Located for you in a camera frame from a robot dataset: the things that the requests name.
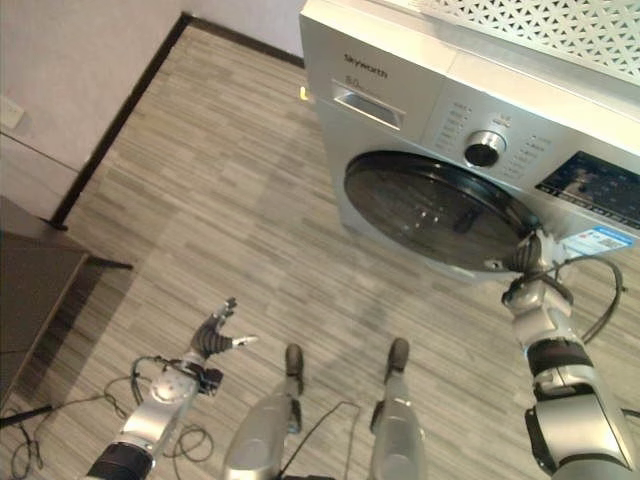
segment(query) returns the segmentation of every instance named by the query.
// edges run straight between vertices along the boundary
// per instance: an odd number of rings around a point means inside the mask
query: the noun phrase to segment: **washing machine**
[[[570,256],[638,239],[638,85],[367,0],[300,19],[351,230],[470,279],[538,228]]]

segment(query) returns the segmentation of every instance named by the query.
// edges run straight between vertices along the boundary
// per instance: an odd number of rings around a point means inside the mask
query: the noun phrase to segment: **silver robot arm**
[[[544,275],[553,242],[537,237],[537,268],[503,297],[533,375],[537,403],[525,413],[532,453],[553,480],[640,479],[624,415],[573,329],[570,294]]]
[[[209,356],[257,340],[232,339],[220,329],[236,306],[233,298],[196,331],[191,347],[179,361],[170,362],[150,387],[149,396],[93,464],[85,480],[143,480],[162,455],[171,434],[198,393],[212,394],[222,380],[216,369],[205,369]]]

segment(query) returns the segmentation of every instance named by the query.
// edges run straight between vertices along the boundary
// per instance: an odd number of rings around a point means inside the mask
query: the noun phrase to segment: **electrical outlet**
[[[16,128],[24,115],[24,109],[4,95],[0,97],[0,100],[0,123],[3,127]]]

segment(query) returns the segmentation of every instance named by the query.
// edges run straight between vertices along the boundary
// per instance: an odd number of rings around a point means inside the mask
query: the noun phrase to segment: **white wall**
[[[303,4],[0,0],[0,87],[26,111],[2,131],[27,146],[0,139],[0,194],[51,217],[182,11],[301,56]]]
[[[298,14],[305,0],[186,0],[186,9],[211,22],[302,56]]]

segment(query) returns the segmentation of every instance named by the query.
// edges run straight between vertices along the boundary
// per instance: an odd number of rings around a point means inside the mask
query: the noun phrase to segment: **black cable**
[[[187,438],[187,436],[194,434],[199,434],[200,438],[195,443],[185,448],[185,439]],[[203,445],[205,442],[209,444],[209,450],[207,451],[207,453],[200,457],[193,456],[191,452]],[[180,430],[180,434],[178,435],[176,443],[173,446],[172,453],[164,453],[163,455],[171,459],[171,463],[173,464],[173,472],[175,473],[176,478],[178,480],[182,480],[180,472],[178,471],[178,458],[185,457],[192,463],[201,463],[209,460],[213,455],[213,437],[209,432],[207,432],[199,425],[185,425],[184,427],[182,427],[182,430]]]
[[[52,414],[54,414],[58,410],[61,410],[68,406],[76,405],[79,403],[88,403],[88,402],[95,402],[97,400],[106,400],[113,407],[116,416],[121,420],[126,420],[129,417],[130,413],[120,405],[120,403],[116,400],[113,394],[109,392],[109,390],[115,383],[128,380],[133,399],[136,405],[140,405],[144,401],[144,398],[140,390],[139,381],[144,380],[145,382],[151,382],[151,379],[141,376],[140,372],[138,371],[138,366],[140,365],[141,362],[144,362],[144,361],[149,361],[155,364],[159,364],[165,368],[175,368],[176,370],[184,373],[185,375],[193,376],[191,372],[185,372],[178,366],[179,361],[167,360],[161,356],[139,357],[135,359],[131,364],[130,374],[124,377],[118,377],[116,379],[111,380],[109,383],[107,383],[104,386],[102,390],[102,394],[92,395],[90,397],[79,399],[79,400],[72,400],[70,402],[58,405],[57,407],[54,407],[53,410],[51,410],[50,412],[47,412],[47,414],[44,417],[42,417],[40,422],[36,425],[36,428],[34,429],[33,434],[31,436],[26,431],[23,422],[20,422],[14,425],[14,427],[19,428],[21,430],[24,436],[24,441],[20,445],[18,445],[12,453],[11,480],[26,479],[33,468],[32,465],[34,464],[34,462],[38,469],[43,468],[44,461],[40,454],[40,440],[38,440],[38,433],[40,432],[40,429],[42,428],[43,424],[51,417]],[[189,445],[187,445],[188,438],[193,435],[198,435],[199,436],[198,440],[192,443],[189,442]],[[192,452],[205,443],[209,444],[209,449],[207,453],[202,456],[194,456]],[[25,461],[24,471],[20,472],[17,461],[18,461],[20,452],[25,448],[27,450],[27,459]],[[180,473],[178,472],[177,459],[180,457],[184,457],[193,463],[204,462],[209,458],[211,458],[211,456],[213,455],[213,448],[214,448],[213,437],[206,429],[198,425],[193,425],[193,424],[186,425],[180,431],[180,434],[178,435],[176,439],[176,443],[173,447],[172,453],[165,454],[165,457],[172,459],[173,470],[175,472],[176,479],[181,480]]]
[[[629,408],[623,408],[622,409],[622,413],[624,413],[627,417],[640,418],[640,411],[638,411],[638,410],[631,410]]]
[[[520,282],[521,284],[524,284],[524,283],[533,282],[535,280],[543,280],[543,281],[553,285],[555,288],[557,288],[558,291],[567,299],[567,301],[569,301],[569,303],[572,303],[573,302],[573,296],[571,295],[569,290],[565,286],[560,284],[557,280],[554,280],[553,278],[549,277],[548,275],[550,273],[552,273],[552,272],[556,272],[556,273],[559,272],[562,268],[566,267],[567,265],[570,265],[570,264],[575,263],[575,262],[583,262],[583,261],[597,261],[597,262],[600,262],[600,263],[604,263],[609,268],[611,268],[611,271],[613,272],[613,276],[615,277],[615,289],[616,289],[615,295],[614,295],[613,299],[611,300],[611,303],[609,304],[609,306],[605,310],[605,312],[582,335],[582,341],[585,344],[587,344],[591,340],[593,340],[602,331],[602,329],[607,325],[607,323],[609,323],[609,321],[611,320],[611,317],[613,316],[613,313],[618,308],[618,305],[620,303],[620,297],[622,296],[622,293],[626,292],[626,288],[623,285],[622,271],[620,270],[618,265],[616,265],[611,260],[609,260],[607,258],[600,257],[598,255],[585,255],[585,256],[582,256],[582,257],[570,258],[568,260],[565,260],[563,263],[561,263],[559,265],[553,266],[552,268],[550,268],[548,270],[545,270],[545,271],[542,271],[542,272],[537,272],[537,273],[535,273],[533,275],[525,276],[520,280],[516,280],[516,282]]]
[[[111,393],[109,393],[109,388],[114,383],[117,383],[117,382],[120,382],[120,381],[124,381],[124,380],[129,380],[129,376],[119,377],[119,378],[116,378],[114,380],[111,380],[109,383],[107,383],[105,385],[105,387],[102,390],[102,394],[101,395],[93,395],[91,397],[83,398],[83,399],[80,399],[80,400],[72,400],[70,402],[63,403],[61,405],[58,405],[57,407],[54,407],[53,410],[51,410],[50,412],[47,412],[47,414],[40,419],[40,422],[38,422],[38,425],[36,425],[36,428],[33,430],[32,436],[30,436],[27,433],[27,430],[24,427],[24,423],[23,422],[20,422],[17,425],[15,425],[15,427],[18,428],[22,432],[22,435],[24,436],[24,442],[19,444],[15,448],[15,450],[13,451],[13,453],[11,455],[11,480],[23,480],[23,479],[27,478],[27,476],[31,472],[32,465],[33,465],[34,461],[35,461],[36,466],[38,467],[38,469],[42,469],[42,467],[44,466],[44,461],[43,461],[41,453],[40,453],[40,440],[38,440],[38,432],[42,428],[42,425],[55,412],[57,412],[59,410],[62,410],[63,408],[66,408],[68,406],[76,405],[78,403],[95,402],[96,400],[104,399],[104,400],[107,400],[107,402],[109,402],[113,406],[114,412],[116,413],[116,415],[119,418],[121,418],[123,420],[125,418],[127,418],[129,415],[126,412],[126,410],[124,410],[120,406],[120,404],[118,403],[116,398]],[[24,471],[20,473],[18,471],[17,460],[18,460],[18,456],[19,456],[20,452],[24,448],[26,448],[26,450],[27,450],[27,460],[25,462]]]
[[[307,442],[307,440],[309,440],[309,437],[311,437],[313,432],[315,432],[316,429],[320,425],[322,425],[322,423],[328,417],[330,417],[336,410],[338,410],[342,405],[349,405],[351,407],[356,408],[356,410],[357,410],[356,411],[356,415],[353,418],[353,423],[351,425],[351,433],[349,434],[349,448],[347,449],[347,459],[346,459],[346,466],[345,466],[345,471],[344,471],[344,474],[345,474],[344,480],[347,480],[347,475],[349,474],[349,463],[351,462],[351,448],[352,448],[352,445],[353,445],[353,437],[354,437],[354,434],[355,434],[355,428],[356,428],[356,424],[358,422],[358,417],[360,416],[360,411],[362,410],[362,408],[358,404],[355,404],[353,402],[347,402],[345,400],[343,400],[341,402],[338,402],[331,410],[329,410],[322,417],[320,417],[320,419],[315,423],[315,425],[313,427],[311,427],[311,430],[309,430],[309,432],[307,432],[307,434],[304,436],[304,438],[302,439],[300,444],[297,446],[297,448],[295,449],[295,451],[293,452],[291,457],[289,457],[289,460],[287,461],[287,463],[278,472],[278,475],[276,477],[277,480],[281,480],[283,478],[284,472],[287,470],[287,468],[289,468],[289,466],[291,465],[293,460],[296,458],[298,453],[300,453],[300,450],[302,449],[304,444]]]

